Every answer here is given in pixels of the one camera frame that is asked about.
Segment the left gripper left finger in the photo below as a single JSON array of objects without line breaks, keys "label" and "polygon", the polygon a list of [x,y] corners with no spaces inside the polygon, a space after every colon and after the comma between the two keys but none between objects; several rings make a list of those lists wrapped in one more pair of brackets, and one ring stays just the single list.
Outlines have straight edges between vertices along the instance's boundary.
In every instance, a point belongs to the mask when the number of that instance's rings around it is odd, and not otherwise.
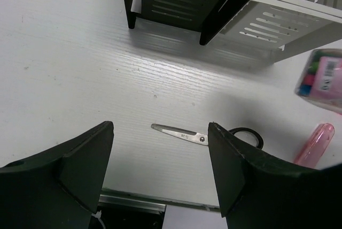
[{"label": "left gripper left finger", "polygon": [[1,168],[1,228],[88,228],[114,139],[104,121]]}]

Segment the black handled scissors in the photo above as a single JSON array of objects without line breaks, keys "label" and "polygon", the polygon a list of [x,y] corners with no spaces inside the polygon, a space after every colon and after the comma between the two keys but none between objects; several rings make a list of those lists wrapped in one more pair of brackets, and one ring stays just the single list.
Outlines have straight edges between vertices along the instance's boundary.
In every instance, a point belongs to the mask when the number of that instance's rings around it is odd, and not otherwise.
[{"label": "black handled scissors", "polygon": [[[193,131],[189,131],[189,130],[185,130],[185,129],[181,129],[177,127],[161,125],[161,124],[151,124],[151,128],[155,129],[156,131],[171,135],[175,138],[182,139],[184,141],[188,141],[197,145],[208,146],[208,136],[205,134],[201,134],[198,132],[193,132]],[[231,133],[232,135],[236,135],[239,132],[245,132],[249,135],[252,135],[256,140],[256,143],[254,144],[254,146],[258,149],[263,148],[264,141],[263,141],[262,136],[250,128],[237,127],[237,128],[228,130],[228,132]]]}]

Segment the pink capped clear tube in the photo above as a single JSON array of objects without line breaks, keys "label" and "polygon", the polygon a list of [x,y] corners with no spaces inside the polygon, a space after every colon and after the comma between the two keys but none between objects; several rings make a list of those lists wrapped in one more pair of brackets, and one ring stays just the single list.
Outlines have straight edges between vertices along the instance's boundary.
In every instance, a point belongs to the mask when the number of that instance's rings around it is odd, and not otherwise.
[{"label": "pink capped clear tube", "polygon": [[315,106],[341,114],[341,49],[313,50],[294,93]]}]

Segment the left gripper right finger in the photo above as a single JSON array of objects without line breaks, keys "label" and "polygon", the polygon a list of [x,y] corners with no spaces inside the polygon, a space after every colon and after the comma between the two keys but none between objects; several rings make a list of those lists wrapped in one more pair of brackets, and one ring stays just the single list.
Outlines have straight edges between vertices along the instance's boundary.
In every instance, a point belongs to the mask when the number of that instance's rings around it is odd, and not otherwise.
[{"label": "left gripper right finger", "polygon": [[217,123],[208,126],[208,147],[229,228],[341,228],[341,165],[284,161]]}]

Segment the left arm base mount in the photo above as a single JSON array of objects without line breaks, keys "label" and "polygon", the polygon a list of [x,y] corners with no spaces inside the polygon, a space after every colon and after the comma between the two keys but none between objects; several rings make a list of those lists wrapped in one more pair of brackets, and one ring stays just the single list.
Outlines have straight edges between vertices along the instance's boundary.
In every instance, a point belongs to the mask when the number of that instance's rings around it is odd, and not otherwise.
[{"label": "left arm base mount", "polygon": [[162,228],[166,205],[131,193],[102,189],[89,228]]}]

